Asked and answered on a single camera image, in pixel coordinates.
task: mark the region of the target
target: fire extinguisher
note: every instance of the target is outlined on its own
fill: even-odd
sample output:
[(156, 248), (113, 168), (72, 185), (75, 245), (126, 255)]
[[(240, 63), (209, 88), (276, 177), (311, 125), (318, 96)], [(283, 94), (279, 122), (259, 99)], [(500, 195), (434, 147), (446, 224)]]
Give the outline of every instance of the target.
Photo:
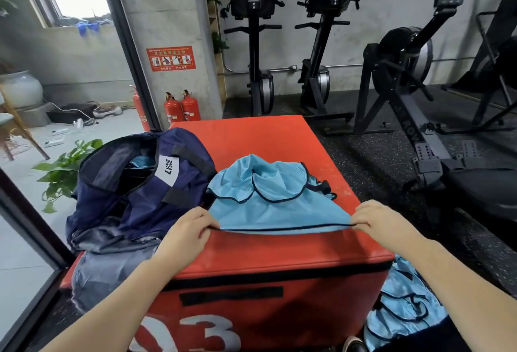
[(183, 112), (185, 113), (185, 120), (201, 120), (197, 100), (191, 97), (189, 91), (186, 89), (184, 90), (181, 105), (183, 106)]
[(165, 108), (169, 124), (173, 124), (174, 122), (183, 122), (185, 120), (183, 109), (181, 108), (181, 102), (176, 100), (169, 92), (167, 92), (167, 99), (165, 100), (163, 107)]
[(147, 132), (151, 131), (149, 127), (149, 123), (147, 123), (147, 116), (145, 116), (144, 107), (142, 107), (142, 103), (140, 102), (140, 96), (138, 95), (137, 88), (134, 85), (129, 85), (133, 88), (133, 103), (137, 109), (138, 115), (140, 117), (140, 121), (142, 122), (142, 126), (144, 126), (144, 130)]

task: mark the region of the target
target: white ceramic pot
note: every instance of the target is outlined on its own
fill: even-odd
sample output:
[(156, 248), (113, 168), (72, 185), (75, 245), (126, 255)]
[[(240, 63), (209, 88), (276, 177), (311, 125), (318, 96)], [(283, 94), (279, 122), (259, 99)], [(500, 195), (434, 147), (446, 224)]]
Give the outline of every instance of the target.
[(5, 97), (15, 109), (43, 103), (43, 88), (28, 71), (0, 75), (0, 84)]

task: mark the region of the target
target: white number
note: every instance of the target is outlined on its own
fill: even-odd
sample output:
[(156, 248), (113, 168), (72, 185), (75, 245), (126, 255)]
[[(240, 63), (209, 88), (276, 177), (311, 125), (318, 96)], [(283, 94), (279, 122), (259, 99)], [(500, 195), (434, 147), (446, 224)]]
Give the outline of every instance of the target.
[[(214, 325), (205, 329), (205, 338), (219, 337), (224, 342), (224, 350), (221, 352), (238, 352), (240, 351), (240, 337), (233, 331), (229, 330), (233, 324), (226, 318), (218, 315), (197, 315), (194, 317), (183, 318), (179, 321), (181, 325), (197, 325), (200, 322), (209, 322)], [(167, 326), (158, 319), (152, 317), (144, 317), (141, 326), (147, 329), (151, 336), (163, 352), (178, 352), (176, 343), (174, 342)], [(136, 339), (133, 338), (129, 350), (132, 352), (147, 352)], [(190, 349), (190, 352), (208, 352), (203, 348)]]
[[(197, 315), (195, 317), (183, 318), (179, 321), (182, 325), (197, 325), (200, 322), (210, 322), (212, 328), (205, 329), (205, 338), (217, 336), (224, 342), (222, 352), (237, 352), (240, 350), (240, 337), (233, 331), (228, 330), (233, 324), (226, 318), (218, 315)], [(206, 352), (204, 349), (191, 349), (191, 352)]]

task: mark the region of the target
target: red sign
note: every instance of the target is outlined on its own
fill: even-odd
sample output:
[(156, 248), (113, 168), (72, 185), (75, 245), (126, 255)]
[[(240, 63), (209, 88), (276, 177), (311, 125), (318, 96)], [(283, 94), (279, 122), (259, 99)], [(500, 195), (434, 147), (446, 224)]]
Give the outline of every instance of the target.
[(147, 56), (149, 57), (152, 71), (195, 69), (192, 46), (148, 48)]

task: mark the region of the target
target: hand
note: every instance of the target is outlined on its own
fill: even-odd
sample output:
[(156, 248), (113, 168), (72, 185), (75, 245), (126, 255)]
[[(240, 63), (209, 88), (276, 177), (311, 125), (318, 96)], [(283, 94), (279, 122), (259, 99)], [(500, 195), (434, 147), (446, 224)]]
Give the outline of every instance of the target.
[(220, 228), (219, 223), (203, 208), (194, 208), (178, 218), (158, 246), (152, 261), (171, 277), (194, 262), (210, 237), (208, 227)]
[(408, 259), (426, 238), (402, 215), (380, 202), (362, 203), (352, 216), (353, 229), (366, 232), (381, 246)]

